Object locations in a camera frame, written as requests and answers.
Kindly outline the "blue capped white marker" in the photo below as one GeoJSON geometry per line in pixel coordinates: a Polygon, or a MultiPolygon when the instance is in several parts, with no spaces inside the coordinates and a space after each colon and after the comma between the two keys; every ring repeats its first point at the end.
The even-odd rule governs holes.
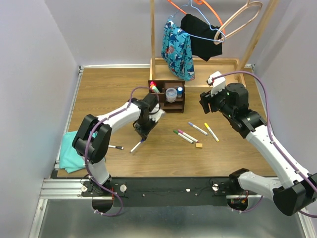
{"type": "Polygon", "coordinates": [[[143,139],[141,139],[131,150],[130,153],[134,153],[134,151],[144,142],[143,139]]]}

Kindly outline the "blue cylindrical pin container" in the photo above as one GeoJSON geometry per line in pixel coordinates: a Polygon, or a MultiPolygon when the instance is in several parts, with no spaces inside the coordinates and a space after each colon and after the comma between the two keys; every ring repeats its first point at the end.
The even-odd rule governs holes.
{"type": "Polygon", "coordinates": [[[177,88],[177,98],[181,98],[183,95],[183,87],[177,88]]]}

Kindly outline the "clear round pin container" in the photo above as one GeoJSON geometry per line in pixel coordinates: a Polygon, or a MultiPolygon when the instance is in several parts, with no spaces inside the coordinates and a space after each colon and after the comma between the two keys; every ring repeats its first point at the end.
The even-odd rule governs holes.
{"type": "Polygon", "coordinates": [[[177,90],[175,88],[170,87],[166,89],[165,96],[167,102],[173,103],[177,99],[177,90]]]}

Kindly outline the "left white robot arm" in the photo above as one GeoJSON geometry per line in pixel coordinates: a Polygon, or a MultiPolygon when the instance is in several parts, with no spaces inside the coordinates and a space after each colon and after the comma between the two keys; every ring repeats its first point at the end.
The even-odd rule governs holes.
{"type": "Polygon", "coordinates": [[[158,96],[149,93],[141,100],[131,97],[123,106],[108,114],[98,117],[89,114],[84,117],[72,141],[72,147],[83,157],[93,191],[97,195],[111,193],[111,175],[106,169],[105,161],[112,134],[132,123],[141,140],[145,141],[164,114],[158,96]]]}

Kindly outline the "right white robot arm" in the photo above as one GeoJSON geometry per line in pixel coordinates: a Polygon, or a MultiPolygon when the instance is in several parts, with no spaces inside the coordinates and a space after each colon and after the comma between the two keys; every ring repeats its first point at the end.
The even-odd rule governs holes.
{"type": "Polygon", "coordinates": [[[204,112],[221,112],[232,128],[256,147],[272,167],[278,179],[254,174],[249,169],[231,173],[220,185],[233,194],[243,190],[255,192],[274,202],[280,212],[292,216],[317,199],[317,176],[311,174],[285,150],[276,138],[270,136],[265,119],[248,108],[248,90],[241,83],[210,83],[211,90],[200,94],[204,112]]]}

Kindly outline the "wooden clothes rack tray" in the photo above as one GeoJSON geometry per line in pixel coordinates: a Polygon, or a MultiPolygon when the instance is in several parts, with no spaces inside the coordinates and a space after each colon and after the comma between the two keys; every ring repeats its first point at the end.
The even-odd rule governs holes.
{"type": "MultiPolygon", "coordinates": [[[[258,44],[264,30],[266,29],[273,13],[279,4],[278,0],[268,2],[266,9],[247,45],[247,48],[241,59],[238,58],[213,58],[208,62],[202,59],[194,59],[196,79],[185,83],[185,87],[189,91],[198,91],[200,88],[207,88],[205,80],[208,77],[220,71],[227,73],[236,70],[243,70],[247,61],[250,59],[256,45],[258,44]]],[[[167,64],[162,58],[155,57],[155,2],[150,1],[150,20],[151,20],[151,60],[150,60],[150,77],[149,81],[172,82],[178,81],[168,69],[167,64]]]]}

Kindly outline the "black capped white marker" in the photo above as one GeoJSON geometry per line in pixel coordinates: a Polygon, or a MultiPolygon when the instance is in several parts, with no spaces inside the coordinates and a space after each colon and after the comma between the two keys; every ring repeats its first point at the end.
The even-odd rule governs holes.
{"type": "Polygon", "coordinates": [[[118,150],[124,150],[123,146],[114,146],[114,145],[109,145],[109,148],[113,148],[113,149],[118,149],[118,150]]]}

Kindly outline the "yellow capped marker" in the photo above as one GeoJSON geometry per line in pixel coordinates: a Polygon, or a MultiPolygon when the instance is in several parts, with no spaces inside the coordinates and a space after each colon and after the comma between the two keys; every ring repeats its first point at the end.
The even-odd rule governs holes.
{"type": "Polygon", "coordinates": [[[216,134],[213,132],[213,130],[210,128],[210,126],[205,122],[204,123],[205,127],[207,128],[207,130],[210,132],[210,134],[213,136],[213,138],[215,139],[216,142],[219,142],[218,137],[216,136],[216,134]]]}

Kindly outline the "green capped marker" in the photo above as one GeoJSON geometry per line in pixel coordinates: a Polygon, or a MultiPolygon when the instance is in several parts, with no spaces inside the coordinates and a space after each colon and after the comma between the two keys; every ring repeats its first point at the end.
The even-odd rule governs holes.
{"type": "Polygon", "coordinates": [[[173,132],[174,132],[175,134],[177,134],[178,136],[182,137],[183,139],[185,139],[186,141],[188,141],[189,143],[191,143],[191,144],[194,143],[193,140],[191,140],[191,139],[188,138],[187,136],[183,135],[182,133],[180,133],[180,132],[178,132],[178,131],[176,131],[176,130],[173,130],[173,132]]]}

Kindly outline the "purple capped marker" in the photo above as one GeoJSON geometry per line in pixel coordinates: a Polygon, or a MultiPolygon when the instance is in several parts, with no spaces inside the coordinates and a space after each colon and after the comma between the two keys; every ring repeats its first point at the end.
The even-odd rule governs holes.
{"type": "Polygon", "coordinates": [[[188,124],[193,127],[194,129],[196,129],[197,131],[199,131],[200,133],[204,134],[204,135],[208,135],[208,133],[204,130],[202,130],[201,128],[199,128],[198,126],[196,126],[195,124],[188,122],[188,124]]]}

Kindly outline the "pink capped marker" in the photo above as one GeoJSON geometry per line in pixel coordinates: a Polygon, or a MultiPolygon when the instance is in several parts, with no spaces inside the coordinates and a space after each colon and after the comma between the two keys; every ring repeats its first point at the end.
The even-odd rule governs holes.
{"type": "Polygon", "coordinates": [[[194,141],[195,143],[198,143],[199,141],[197,139],[195,139],[194,137],[190,136],[189,134],[183,132],[182,130],[178,129],[178,132],[183,134],[184,136],[188,137],[189,139],[191,139],[192,141],[194,141]]]}

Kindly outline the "brown wooden desk organizer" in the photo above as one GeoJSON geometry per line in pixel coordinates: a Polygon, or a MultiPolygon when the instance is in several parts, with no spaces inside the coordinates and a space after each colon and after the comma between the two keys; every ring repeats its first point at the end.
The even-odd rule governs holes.
{"type": "Polygon", "coordinates": [[[185,81],[184,80],[148,80],[148,85],[155,85],[158,89],[158,93],[150,89],[150,93],[158,94],[159,104],[161,108],[167,113],[184,113],[185,108],[185,81]],[[169,88],[178,89],[181,87],[183,89],[181,97],[176,97],[174,102],[169,102],[167,100],[166,92],[169,88]]]}

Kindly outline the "black garment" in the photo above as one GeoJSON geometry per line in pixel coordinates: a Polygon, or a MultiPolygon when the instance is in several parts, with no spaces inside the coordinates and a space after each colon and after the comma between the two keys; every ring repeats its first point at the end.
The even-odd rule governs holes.
{"type": "Polygon", "coordinates": [[[222,43],[216,45],[212,39],[216,35],[215,30],[201,19],[186,14],[181,20],[181,29],[190,34],[192,54],[204,61],[211,57],[222,55],[222,43]]]}

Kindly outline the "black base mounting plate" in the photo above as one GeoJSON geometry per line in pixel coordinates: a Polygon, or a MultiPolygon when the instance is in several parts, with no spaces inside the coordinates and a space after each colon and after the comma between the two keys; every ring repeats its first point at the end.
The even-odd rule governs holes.
{"type": "Polygon", "coordinates": [[[233,190],[227,177],[117,177],[104,185],[81,181],[82,196],[100,211],[111,207],[229,206],[247,210],[257,202],[251,191],[233,190]]]}

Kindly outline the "blue patterned shorts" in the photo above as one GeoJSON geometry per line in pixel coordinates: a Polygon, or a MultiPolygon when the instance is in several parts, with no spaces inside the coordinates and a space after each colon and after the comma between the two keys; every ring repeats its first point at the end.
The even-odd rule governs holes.
{"type": "Polygon", "coordinates": [[[190,35],[170,19],[163,28],[161,56],[179,79],[195,79],[190,35]]]}

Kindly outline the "folded teal cloth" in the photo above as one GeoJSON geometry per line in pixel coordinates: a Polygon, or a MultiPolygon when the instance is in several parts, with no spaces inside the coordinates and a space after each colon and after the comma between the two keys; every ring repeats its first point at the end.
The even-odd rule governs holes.
{"type": "Polygon", "coordinates": [[[65,169],[68,173],[73,173],[85,168],[84,159],[77,154],[72,146],[76,134],[77,131],[67,132],[61,142],[59,168],[65,169]]]}

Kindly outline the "orange plastic hanger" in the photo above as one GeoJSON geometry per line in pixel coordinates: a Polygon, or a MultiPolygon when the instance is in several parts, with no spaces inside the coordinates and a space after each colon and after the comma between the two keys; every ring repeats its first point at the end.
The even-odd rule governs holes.
{"type": "MultiPolygon", "coordinates": [[[[193,5],[195,5],[197,8],[198,8],[199,5],[205,5],[205,6],[214,14],[214,16],[216,17],[216,19],[217,19],[217,20],[219,21],[219,23],[220,23],[219,26],[215,26],[215,25],[214,25],[214,26],[220,29],[220,27],[221,27],[223,24],[222,24],[222,21],[221,21],[219,15],[217,14],[217,12],[216,12],[205,0],[193,0],[193,5]]],[[[190,8],[190,6],[182,7],[183,10],[185,10],[186,8],[190,8]]],[[[205,21],[204,18],[199,14],[198,11],[195,10],[195,12],[198,13],[198,16],[199,16],[199,17],[197,17],[197,18],[201,19],[202,21],[205,21]]],[[[175,18],[173,18],[173,19],[170,20],[170,19],[168,18],[168,21],[170,22],[170,24],[173,24],[174,19],[175,19],[175,18]]]]}

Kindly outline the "aluminium rail frame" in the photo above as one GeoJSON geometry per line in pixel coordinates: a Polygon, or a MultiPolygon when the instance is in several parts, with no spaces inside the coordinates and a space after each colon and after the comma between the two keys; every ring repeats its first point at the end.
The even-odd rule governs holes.
{"type": "MultiPolygon", "coordinates": [[[[131,97],[143,99],[149,92],[148,73],[134,69],[85,69],[70,122],[78,130],[84,116],[101,116],[123,106],[131,97]]],[[[278,177],[260,152],[236,132],[221,112],[205,114],[200,94],[211,87],[189,91],[185,88],[184,113],[166,113],[142,145],[132,123],[118,129],[106,154],[106,169],[112,178],[229,177],[239,169],[277,180],[278,177]],[[191,122],[206,131],[204,135],[191,122]],[[205,127],[207,123],[219,142],[205,127]],[[203,144],[189,143],[173,130],[189,134],[203,144]]],[[[285,150],[311,174],[290,150],[285,150]]],[[[92,197],[83,197],[81,181],[90,180],[85,169],[67,175],[59,170],[56,179],[43,182],[40,199],[45,211],[41,227],[31,237],[43,238],[313,238],[310,222],[300,213],[286,216],[274,202],[256,194],[257,202],[247,210],[229,206],[111,207],[94,209],[92,197]]]]}

